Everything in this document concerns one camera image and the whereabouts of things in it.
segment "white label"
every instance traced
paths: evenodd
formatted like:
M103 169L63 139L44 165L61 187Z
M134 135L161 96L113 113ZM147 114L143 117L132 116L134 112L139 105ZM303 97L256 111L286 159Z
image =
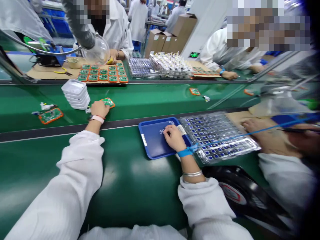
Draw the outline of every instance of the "white label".
M181 135L185 135L187 134L186 131L183 129L183 127L180 125L177 126L177 128L179 129L179 131L181 132Z
M143 144L146 147L147 146L147 142L146 142L146 139L144 137L144 134L141 134L141 137L142 137Z
M237 189L223 182L219 182L219 185L222 188L224 195L226 195L226 197L231 201L234 201L240 205L247 204L247 200Z

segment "stack of white cups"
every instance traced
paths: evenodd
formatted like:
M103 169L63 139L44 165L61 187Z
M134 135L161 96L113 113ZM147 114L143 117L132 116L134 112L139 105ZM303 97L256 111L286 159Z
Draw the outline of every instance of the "stack of white cups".
M71 107L79 110L87 109L90 103L90 97L86 83L76 79L70 79L61 87L61 89Z

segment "label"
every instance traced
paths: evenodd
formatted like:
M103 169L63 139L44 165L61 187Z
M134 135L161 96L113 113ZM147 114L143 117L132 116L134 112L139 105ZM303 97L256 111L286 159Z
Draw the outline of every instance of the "label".
M227 198L229 198L231 201L238 203L240 205L247 204L247 200L237 189L223 182L219 182L219 185L222 188L224 195Z
M186 131L183 129L183 127L180 125L177 126L177 128L179 129L179 131L181 132L181 135L185 135L187 134Z
M141 134L141 137L142 137L143 144L146 147L147 146L147 142L146 142L146 139L144 137L144 134Z
M191 52L188 58L197 58L200 53Z

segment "wristband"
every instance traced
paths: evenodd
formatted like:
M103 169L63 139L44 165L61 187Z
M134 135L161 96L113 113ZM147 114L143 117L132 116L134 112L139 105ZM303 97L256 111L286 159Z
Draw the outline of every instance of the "wristband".
M89 121L91 121L91 120L97 120L101 123L104 123L104 119L98 115L92 115L91 118L89 119Z
M196 143L195 145L193 145L191 147L187 147L185 150L177 152L177 154L180 158L182 158L182 157L185 157L188 155L192 155L197 149L198 149L198 143Z
M221 70L221 72L220 72L219 74L221 75L224 71L225 71L225 69L224 69L224 68L222 68L222 70Z

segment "hand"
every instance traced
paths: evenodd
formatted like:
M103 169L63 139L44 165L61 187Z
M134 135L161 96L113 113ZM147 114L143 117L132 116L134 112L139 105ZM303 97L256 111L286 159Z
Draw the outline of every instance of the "hand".
M258 73L258 72L261 72L264 69L264 66L252 65L252 66L249 67L249 69L254 73Z
M112 58L112 62L108 63L110 65L114 65L117 63L118 50L110 49L110 59Z
M91 114L105 118L110 110L109 105L105 105L103 101L95 101L91 105Z
M181 132L175 125L168 125L163 131L163 135L168 145L176 150L176 152L183 151L187 148L182 138Z
M264 120L256 119L256 118L245 120L242 123L242 126L246 128L247 132L255 132L268 127L272 127L271 124L266 123ZM259 141L262 138L272 137L270 133L272 133L272 131L262 131L262 132L254 133L252 134L252 136L254 136Z
M297 124L292 126L291 128L319 129L319 127L310 124ZM292 143L301 151L309 154L316 154L320 152L320 135L318 133L305 131L304 133L286 132L286 134L288 135L290 143Z
M228 71L224 71L221 76L227 80L233 80L233 79L237 79L238 74L236 74L235 72L228 72Z

